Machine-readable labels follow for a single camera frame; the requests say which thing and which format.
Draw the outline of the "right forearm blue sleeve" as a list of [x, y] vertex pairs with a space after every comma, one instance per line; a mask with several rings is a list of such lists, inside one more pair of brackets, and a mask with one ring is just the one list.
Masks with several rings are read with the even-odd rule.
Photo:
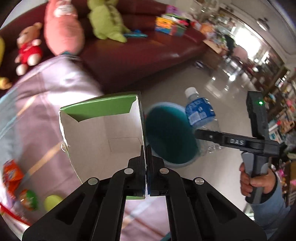
[[277, 175], [274, 173], [273, 175], [275, 186], [271, 192], [262, 194], [260, 204], [250, 204], [254, 213], [254, 221], [264, 230], [267, 239], [277, 231], [290, 212], [290, 207], [286, 206], [282, 197], [281, 183]]

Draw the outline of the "right hand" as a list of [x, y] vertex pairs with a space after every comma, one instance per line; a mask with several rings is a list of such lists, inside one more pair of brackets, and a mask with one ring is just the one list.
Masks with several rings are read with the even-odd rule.
[[270, 194], [276, 187], [276, 175], [271, 169], [268, 169], [266, 175], [251, 178], [245, 172], [245, 164], [242, 163], [239, 168], [240, 171], [240, 190], [241, 194], [250, 197], [254, 188], [263, 188], [263, 194]]

